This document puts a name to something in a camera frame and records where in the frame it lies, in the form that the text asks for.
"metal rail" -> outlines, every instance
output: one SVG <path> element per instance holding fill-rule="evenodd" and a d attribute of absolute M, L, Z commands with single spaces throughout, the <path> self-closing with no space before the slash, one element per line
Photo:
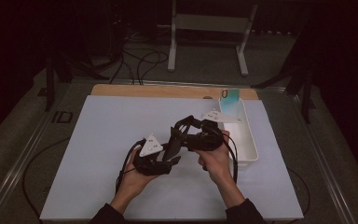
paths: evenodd
<path fill-rule="evenodd" d="M 46 129 L 46 126 L 51 120 L 54 111 L 60 104 L 63 96 L 66 94 L 68 87 L 68 84 L 62 84 L 62 86 L 59 87 L 57 91 L 57 100 L 55 101 L 49 112 L 46 112 L 42 116 L 30 139 L 22 150 L 20 156 L 17 158 L 14 165 L 8 171 L 7 176 L 5 177 L 0 187 L 0 212 L 3 210 L 6 202 L 10 198 L 11 193 L 13 192 L 14 188 L 16 188 L 17 183 L 21 179 L 22 173 L 25 169 L 27 162 L 34 155 L 35 150 L 40 142 L 40 139 Z"/>
<path fill-rule="evenodd" d="M 319 145 L 312 128 L 309 126 L 309 124 L 305 122 L 305 120 L 301 116 L 301 103 L 298 96 L 291 98 L 291 103 L 296 111 L 297 118 L 303 125 L 304 130 L 306 131 L 306 134 L 312 144 L 312 154 L 316 160 L 316 163 L 318 164 L 318 167 L 324 179 L 324 183 L 327 186 L 327 189 L 330 193 L 334 205 L 336 206 L 338 215 L 341 218 L 342 223 L 355 224 L 356 221 L 353 217 L 353 213 L 345 200 L 345 197 L 336 178 L 333 175 L 333 172 L 330 169 L 328 161 L 324 156 L 324 152 Z"/>

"white board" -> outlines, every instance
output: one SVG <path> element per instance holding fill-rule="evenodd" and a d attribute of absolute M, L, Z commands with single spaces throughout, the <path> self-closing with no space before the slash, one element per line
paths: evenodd
<path fill-rule="evenodd" d="M 265 219 L 302 218 L 290 177 L 261 101 L 244 101 L 259 158 L 239 171 L 238 186 Z M 151 133 L 168 142 L 189 115 L 219 109 L 215 100 L 89 96 L 56 174 L 41 219 L 91 219 L 114 197 L 130 147 Z M 132 220 L 225 219 L 225 205 L 198 155 L 182 150 L 169 175 L 153 180 L 124 216 Z"/>

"dark background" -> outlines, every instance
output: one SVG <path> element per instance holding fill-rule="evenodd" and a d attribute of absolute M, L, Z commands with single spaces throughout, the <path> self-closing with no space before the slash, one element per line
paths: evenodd
<path fill-rule="evenodd" d="M 115 13 L 123 13 L 120 17 L 125 23 L 147 35 L 156 35 L 157 24 L 170 23 L 171 1 L 123 2 L 111 1 L 123 6 Z M 238 11 L 228 7 L 238 1 L 228 1 L 226 7 L 217 0 L 179 3 L 178 8 L 186 13 L 241 14 L 241 7 L 235 7 Z M 254 29 L 259 34 L 298 35 L 287 63 L 304 63 L 309 58 L 315 61 L 313 83 L 320 87 L 358 161 L 358 1 L 263 1 Z M 85 38 L 76 39 L 80 33 L 73 1 L 0 1 L 0 123 L 45 67 L 47 46 L 69 46 L 69 52 L 90 51 Z"/>

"hand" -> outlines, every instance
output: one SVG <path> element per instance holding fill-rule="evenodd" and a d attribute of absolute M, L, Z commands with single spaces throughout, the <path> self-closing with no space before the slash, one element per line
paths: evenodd
<path fill-rule="evenodd" d="M 132 161 L 136 151 L 139 149 L 140 148 L 136 148 L 131 153 L 130 161 L 126 165 L 120 188 L 110 203 L 110 205 L 121 214 L 124 213 L 131 200 L 138 196 L 150 181 L 158 177 L 157 175 L 143 175 L 135 169 Z"/>
<path fill-rule="evenodd" d="M 222 130 L 224 140 L 228 142 L 229 132 Z M 228 148 L 226 145 L 218 147 L 214 151 L 194 151 L 200 155 L 199 164 L 202 167 L 206 167 L 212 181 L 218 185 L 221 181 L 231 178 L 231 172 L 229 171 L 229 157 Z"/>
<path fill-rule="evenodd" d="M 224 140 L 228 142 L 229 132 L 222 130 Z M 200 155 L 199 164 L 206 167 L 212 181 L 219 188 L 226 207 L 240 205 L 245 201 L 245 197 L 238 189 L 229 171 L 228 148 L 225 144 L 214 151 L 200 151 L 194 149 Z"/>

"gray carpet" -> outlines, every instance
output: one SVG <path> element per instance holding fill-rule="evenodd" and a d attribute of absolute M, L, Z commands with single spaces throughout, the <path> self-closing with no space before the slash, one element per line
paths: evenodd
<path fill-rule="evenodd" d="M 166 70 L 167 63 L 161 63 L 145 75 L 144 81 L 145 84 L 170 82 L 214 86 L 257 84 L 279 73 L 294 41 L 292 37 L 283 35 L 251 35 L 245 53 L 250 76 L 242 77 L 233 48 L 234 42 L 221 43 L 215 48 L 208 42 L 200 41 L 200 43 L 180 39 L 175 72 L 168 72 Z M 127 48 L 132 48 L 128 49 L 128 52 L 133 52 L 139 57 L 149 52 L 145 49 L 134 49 L 140 47 L 154 48 L 168 53 L 169 45 L 164 38 L 153 44 L 130 42 L 127 45 Z M 136 74 L 139 61 L 125 54 L 125 62 L 130 65 L 130 68 L 124 65 L 113 83 L 131 83 L 129 71 Z M 141 71 L 146 71 L 150 65 L 142 64 L 144 67 L 140 67 Z M 119 63 L 104 71 L 103 75 L 111 77 L 118 67 Z M 286 82 L 287 80 L 284 80 L 275 86 L 283 87 Z M 66 91 L 62 91 L 61 100 L 58 100 L 52 112 L 48 114 L 44 112 L 46 99 L 36 96 L 40 88 L 45 86 L 44 72 L 35 77 L 34 87 L 21 99 L 0 126 L 0 187 L 7 174 L 10 174 L 11 167 L 23 149 L 29 148 L 27 143 L 32 139 L 34 130 L 40 126 L 39 120 L 50 121 L 55 111 L 73 112 L 72 122 L 49 122 L 41 131 L 41 137 L 35 140 L 33 155 L 44 149 L 45 151 L 29 166 L 25 187 L 32 203 L 39 212 L 41 211 L 48 195 L 48 188 L 60 165 L 67 141 L 62 141 L 56 146 L 49 146 L 71 135 L 84 100 L 90 94 L 95 83 L 101 82 L 76 74 L 72 84 L 59 84 L 57 89 Z M 332 191 L 328 181 L 325 180 L 324 170 L 315 159 L 314 148 L 307 131 L 309 129 L 315 135 L 324 158 L 328 161 L 329 169 L 334 174 L 343 198 L 352 212 L 354 223 L 358 223 L 358 166 L 317 89 L 314 88 L 312 92 L 312 102 L 315 104 L 315 108 L 310 111 L 310 126 L 304 126 L 298 117 L 292 96 L 287 96 L 276 89 L 260 91 L 258 94 L 267 109 L 283 159 L 287 167 L 294 171 L 290 171 L 289 174 L 304 212 L 310 203 L 305 218 L 296 223 L 353 223 L 342 221 L 338 212 L 339 208 L 337 209 L 335 201 L 332 200 Z M 15 180 L 19 182 L 12 192 L 7 192 L 7 196 L 0 203 L 0 223 L 37 223 L 37 219 L 21 191 L 21 179 Z"/>

